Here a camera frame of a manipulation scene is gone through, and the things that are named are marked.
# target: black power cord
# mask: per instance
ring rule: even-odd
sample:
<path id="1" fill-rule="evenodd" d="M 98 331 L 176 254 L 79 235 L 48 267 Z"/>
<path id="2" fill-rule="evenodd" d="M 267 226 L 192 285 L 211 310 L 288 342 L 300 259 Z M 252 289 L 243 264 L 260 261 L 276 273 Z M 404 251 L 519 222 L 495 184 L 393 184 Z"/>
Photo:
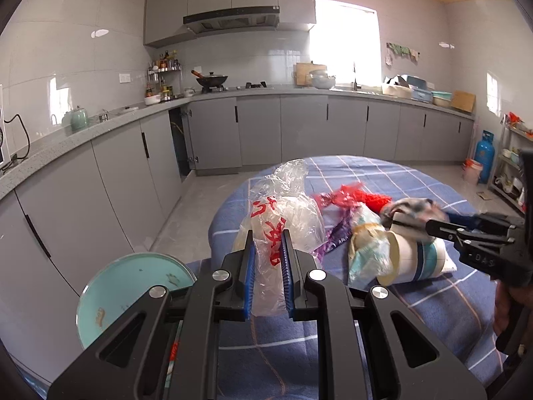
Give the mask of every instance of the black power cord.
<path id="1" fill-rule="evenodd" d="M 20 161 L 24 161 L 28 157 L 28 155 L 30 153 L 30 136 L 28 134 L 28 131 L 26 130 L 26 126 L 24 126 L 24 122 L 22 121 L 22 117 L 20 117 L 20 114 L 17 113 L 17 114 L 15 114 L 13 116 L 12 119 L 4 120 L 4 122 L 5 123 L 11 123 L 17 117 L 19 118 L 20 124 L 22 125 L 22 129 L 24 129 L 24 133 L 26 134 L 26 139 L 28 140 L 28 150 L 26 151 L 26 154 L 24 156 L 21 156 L 21 157 L 18 157 L 17 154 L 14 153 L 13 156 L 11 157 L 11 160 L 6 165 L 4 165 L 2 168 L 0 168 L 0 171 L 3 172 L 3 173 L 5 173 L 10 168 L 13 168 L 15 165 L 17 165 L 19 160 Z"/>

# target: human hand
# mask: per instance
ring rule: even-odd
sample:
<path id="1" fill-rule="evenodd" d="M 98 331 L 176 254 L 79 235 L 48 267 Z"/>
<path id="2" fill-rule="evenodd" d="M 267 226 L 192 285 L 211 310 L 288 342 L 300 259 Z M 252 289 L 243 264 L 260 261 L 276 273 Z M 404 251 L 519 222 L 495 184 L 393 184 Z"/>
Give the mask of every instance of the human hand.
<path id="1" fill-rule="evenodd" d="M 498 281 L 494 307 L 494 332 L 499 336 L 509 325 L 509 310 L 511 301 L 524 305 L 533 310 L 533 286 L 515 288 L 507 287 Z M 533 342 L 533 312 L 529 316 L 528 326 L 522 337 L 521 344 L 526 346 Z"/>

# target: range hood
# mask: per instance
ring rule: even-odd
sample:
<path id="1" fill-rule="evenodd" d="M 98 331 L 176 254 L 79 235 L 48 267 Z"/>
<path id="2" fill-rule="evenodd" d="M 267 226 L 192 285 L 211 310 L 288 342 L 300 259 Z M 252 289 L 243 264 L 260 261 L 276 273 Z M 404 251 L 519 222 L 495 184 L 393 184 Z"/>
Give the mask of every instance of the range hood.
<path id="1" fill-rule="evenodd" d="M 229 31 L 274 30 L 279 6 L 236 7 L 183 17 L 183 25 L 197 36 Z"/>

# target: silver screw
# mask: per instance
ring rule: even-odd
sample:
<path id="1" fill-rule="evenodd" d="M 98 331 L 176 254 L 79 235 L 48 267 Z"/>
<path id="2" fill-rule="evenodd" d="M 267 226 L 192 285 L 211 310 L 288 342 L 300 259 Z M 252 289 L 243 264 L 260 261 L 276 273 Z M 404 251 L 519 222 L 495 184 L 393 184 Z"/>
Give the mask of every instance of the silver screw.
<path id="1" fill-rule="evenodd" d="M 166 290 L 162 286 L 154 286 L 150 289 L 149 293 L 152 298 L 162 298 L 165 296 Z"/>
<path id="2" fill-rule="evenodd" d="M 315 281 L 322 281 L 326 278 L 326 272 L 322 269 L 313 269 L 309 272 L 309 278 L 314 279 Z"/>
<path id="3" fill-rule="evenodd" d="M 382 286 L 376 286 L 372 288 L 372 295 L 378 299 L 385 299 L 388 296 L 388 290 Z"/>
<path id="4" fill-rule="evenodd" d="M 215 281 L 226 281 L 230 277 L 230 273 L 224 269 L 219 269 L 213 272 L 212 277 Z"/>

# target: teal stool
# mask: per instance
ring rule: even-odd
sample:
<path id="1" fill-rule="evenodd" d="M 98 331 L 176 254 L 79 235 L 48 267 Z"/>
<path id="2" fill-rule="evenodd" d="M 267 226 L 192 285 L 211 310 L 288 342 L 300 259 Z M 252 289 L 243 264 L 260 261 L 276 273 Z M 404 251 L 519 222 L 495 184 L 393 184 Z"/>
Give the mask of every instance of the teal stool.
<path id="1" fill-rule="evenodd" d="M 79 298 L 76 326 L 83 348 L 150 287 L 162 285 L 172 291 L 195 281 L 187 266 L 168 255 L 136 253 L 115 260 L 96 274 Z"/>

